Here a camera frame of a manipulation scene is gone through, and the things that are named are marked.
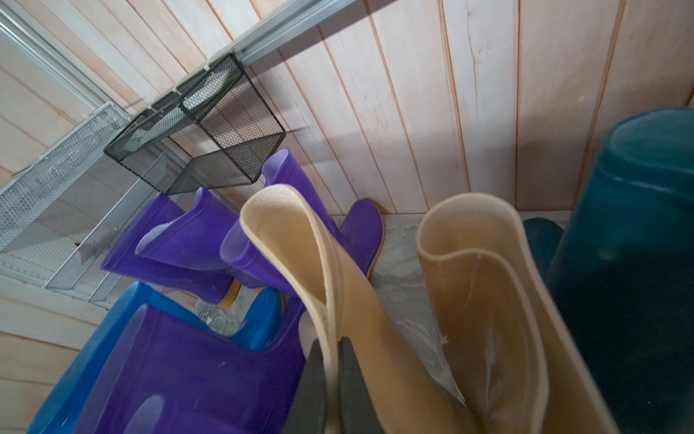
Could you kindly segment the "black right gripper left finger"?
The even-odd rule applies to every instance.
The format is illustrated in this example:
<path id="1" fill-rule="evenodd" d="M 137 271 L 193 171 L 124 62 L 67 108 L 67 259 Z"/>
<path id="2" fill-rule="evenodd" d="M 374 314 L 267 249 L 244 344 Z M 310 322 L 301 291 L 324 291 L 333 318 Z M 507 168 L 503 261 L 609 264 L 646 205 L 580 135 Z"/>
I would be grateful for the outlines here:
<path id="1" fill-rule="evenodd" d="M 282 433 L 324 434 L 326 417 L 323 354 L 318 341 L 314 341 Z"/>

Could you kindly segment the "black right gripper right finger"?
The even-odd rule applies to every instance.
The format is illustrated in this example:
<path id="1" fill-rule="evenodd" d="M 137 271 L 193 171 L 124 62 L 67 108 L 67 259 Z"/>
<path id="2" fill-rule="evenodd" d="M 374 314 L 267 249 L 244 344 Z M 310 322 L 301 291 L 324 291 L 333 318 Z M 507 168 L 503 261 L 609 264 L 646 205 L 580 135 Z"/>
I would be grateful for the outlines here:
<path id="1" fill-rule="evenodd" d="M 383 434 L 354 346 L 348 337 L 339 342 L 339 357 L 338 391 L 343 433 Z"/>

